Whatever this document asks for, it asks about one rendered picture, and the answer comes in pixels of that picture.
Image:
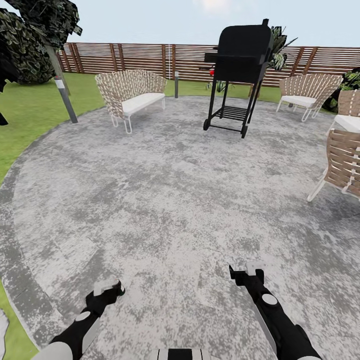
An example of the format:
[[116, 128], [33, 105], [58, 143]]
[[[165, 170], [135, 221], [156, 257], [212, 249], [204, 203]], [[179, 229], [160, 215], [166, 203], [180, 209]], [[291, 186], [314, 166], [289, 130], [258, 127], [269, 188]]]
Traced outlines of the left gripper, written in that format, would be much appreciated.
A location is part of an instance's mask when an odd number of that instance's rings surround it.
[[86, 296], [86, 304], [89, 306], [90, 304], [97, 302], [101, 303], [103, 309], [106, 308], [107, 305], [113, 304], [117, 300], [117, 296], [121, 296], [121, 284], [118, 284], [116, 287], [107, 288], [103, 291], [101, 295], [94, 296], [93, 293], [88, 294]]

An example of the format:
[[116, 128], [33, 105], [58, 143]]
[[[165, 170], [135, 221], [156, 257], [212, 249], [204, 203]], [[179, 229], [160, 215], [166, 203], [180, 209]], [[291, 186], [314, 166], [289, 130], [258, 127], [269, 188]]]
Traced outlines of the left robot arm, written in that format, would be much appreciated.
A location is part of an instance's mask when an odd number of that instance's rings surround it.
[[100, 317], [104, 309], [107, 305], [115, 303], [117, 296], [121, 296], [121, 287], [118, 278], [96, 282], [93, 285], [93, 293], [86, 296], [87, 307], [68, 328], [55, 336], [51, 343], [31, 360], [81, 360], [99, 334]]

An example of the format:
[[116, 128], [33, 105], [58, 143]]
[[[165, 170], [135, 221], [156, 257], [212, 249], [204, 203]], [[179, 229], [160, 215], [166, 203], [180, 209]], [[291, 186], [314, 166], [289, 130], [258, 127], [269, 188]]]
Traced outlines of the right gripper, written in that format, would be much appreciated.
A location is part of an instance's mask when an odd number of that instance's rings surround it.
[[237, 286], [245, 286], [249, 292], [249, 287], [254, 283], [260, 283], [264, 285], [264, 273], [261, 269], [256, 270], [256, 275], [249, 276], [245, 271], [234, 271], [229, 266], [230, 277], [235, 280]]

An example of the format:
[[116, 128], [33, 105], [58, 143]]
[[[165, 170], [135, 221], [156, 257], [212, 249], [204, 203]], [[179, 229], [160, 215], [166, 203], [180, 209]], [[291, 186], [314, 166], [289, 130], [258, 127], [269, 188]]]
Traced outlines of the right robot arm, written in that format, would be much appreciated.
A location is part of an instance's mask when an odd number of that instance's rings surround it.
[[249, 261], [246, 271], [234, 271], [230, 277], [237, 286], [245, 286], [251, 295], [255, 316], [278, 360], [322, 360], [312, 347], [304, 329], [289, 319], [278, 299], [264, 287], [267, 261]]

